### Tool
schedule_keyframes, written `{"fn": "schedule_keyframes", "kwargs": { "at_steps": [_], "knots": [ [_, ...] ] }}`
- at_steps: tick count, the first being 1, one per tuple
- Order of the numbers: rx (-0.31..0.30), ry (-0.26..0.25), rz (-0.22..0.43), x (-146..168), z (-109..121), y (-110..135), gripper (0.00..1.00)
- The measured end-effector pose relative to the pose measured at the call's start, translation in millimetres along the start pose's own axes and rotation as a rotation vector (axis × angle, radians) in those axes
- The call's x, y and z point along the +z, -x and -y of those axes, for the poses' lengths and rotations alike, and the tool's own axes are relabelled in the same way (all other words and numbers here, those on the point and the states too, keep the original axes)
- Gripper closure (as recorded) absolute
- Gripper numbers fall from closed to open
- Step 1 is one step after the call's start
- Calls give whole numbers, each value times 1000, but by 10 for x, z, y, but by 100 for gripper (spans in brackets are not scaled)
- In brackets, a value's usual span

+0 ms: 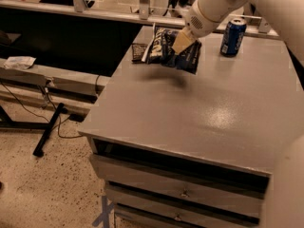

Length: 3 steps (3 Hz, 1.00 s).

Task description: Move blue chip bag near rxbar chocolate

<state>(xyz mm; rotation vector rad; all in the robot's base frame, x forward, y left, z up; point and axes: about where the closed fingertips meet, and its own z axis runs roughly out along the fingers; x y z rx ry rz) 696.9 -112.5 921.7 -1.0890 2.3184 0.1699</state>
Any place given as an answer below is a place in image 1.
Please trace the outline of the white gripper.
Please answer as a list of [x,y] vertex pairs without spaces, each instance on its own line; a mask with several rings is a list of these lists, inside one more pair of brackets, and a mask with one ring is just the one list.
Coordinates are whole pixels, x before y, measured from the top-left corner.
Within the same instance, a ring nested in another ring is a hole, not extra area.
[[246,0],[195,0],[184,16],[185,28],[179,31],[172,49],[177,55],[194,44],[197,38],[212,33],[234,10]]

